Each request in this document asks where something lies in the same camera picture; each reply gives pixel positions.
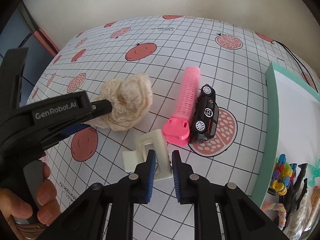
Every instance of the green plastic toy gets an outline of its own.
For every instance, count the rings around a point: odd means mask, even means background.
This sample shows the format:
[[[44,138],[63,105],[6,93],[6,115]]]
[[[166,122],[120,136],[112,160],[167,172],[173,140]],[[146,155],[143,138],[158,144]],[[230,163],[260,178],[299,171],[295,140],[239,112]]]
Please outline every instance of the green plastic toy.
[[[316,185],[316,178],[320,177],[320,159],[316,164],[316,167],[312,166],[311,164],[308,165],[312,172],[312,180],[309,181],[309,186],[314,187]]]

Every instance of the screw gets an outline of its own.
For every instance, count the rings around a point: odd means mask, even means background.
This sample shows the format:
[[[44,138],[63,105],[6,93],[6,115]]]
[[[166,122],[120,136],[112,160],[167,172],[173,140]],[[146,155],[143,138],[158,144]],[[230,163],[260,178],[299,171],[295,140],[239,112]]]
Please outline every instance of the screw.
[[[192,179],[192,180],[198,180],[199,179],[199,175],[198,174],[191,174],[189,178]]]
[[[129,179],[131,179],[131,180],[136,180],[137,178],[139,178],[138,174],[132,173],[129,175]]]
[[[91,185],[91,188],[92,188],[93,190],[98,190],[98,189],[101,188],[101,186],[102,186],[101,183],[96,182],[96,183],[93,183],[93,184]]]
[[[229,189],[236,189],[236,188],[237,188],[237,185],[236,185],[235,183],[233,183],[233,182],[229,182],[229,183],[227,184],[227,187],[228,187]]]

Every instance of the pink hair roller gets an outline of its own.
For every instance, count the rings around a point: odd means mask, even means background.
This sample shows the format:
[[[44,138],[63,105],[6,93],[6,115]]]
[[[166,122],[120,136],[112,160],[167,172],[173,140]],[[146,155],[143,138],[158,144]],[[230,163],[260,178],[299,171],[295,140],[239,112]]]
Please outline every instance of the pink hair roller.
[[[184,71],[179,98],[172,117],[166,122],[162,134],[168,143],[185,146],[189,140],[189,121],[195,105],[200,68],[187,67]]]

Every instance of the black toy car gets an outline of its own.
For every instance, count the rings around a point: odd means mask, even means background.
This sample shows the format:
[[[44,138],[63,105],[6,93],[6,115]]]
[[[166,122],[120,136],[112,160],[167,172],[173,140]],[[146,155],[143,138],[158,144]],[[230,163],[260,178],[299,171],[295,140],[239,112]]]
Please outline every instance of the black toy car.
[[[216,92],[208,84],[201,88],[190,127],[189,143],[201,143],[214,137],[219,117]]]

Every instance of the table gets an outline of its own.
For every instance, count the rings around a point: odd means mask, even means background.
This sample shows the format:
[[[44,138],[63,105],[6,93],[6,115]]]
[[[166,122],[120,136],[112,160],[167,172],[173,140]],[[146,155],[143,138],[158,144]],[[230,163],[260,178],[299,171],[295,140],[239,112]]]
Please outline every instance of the table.
[[[235,182],[251,196],[264,154],[268,120],[265,72],[270,61],[301,73],[290,55],[271,39],[206,18],[139,17],[79,33],[48,65],[28,103],[81,90],[94,99],[104,81],[124,80],[136,73],[150,77],[154,102],[144,119],[129,131],[91,128],[48,150],[44,161],[52,169],[50,180],[56,185],[61,210],[88,185],[116,183],[127,175],[121,153],[134,150],[136,136],[161,129],[171,117],[187,66],[200,68],[199,88],[206,83],[214,87],[220,115],[234,122],[228,127],[232,133],[226,139],[217,131],[217,140],[192,146],[192,150],[171,144],[168,149],[178,149],[182,160],[210,182]],[[81,139],[90,142],[82,147],[93,149],[94,154],[76,160],[72,142],[84,141]],[[193,208],[177,203],[173,179],[155,181],[151,203],[136,205],[134,212],[133,236],[137,240],[194,239]]]

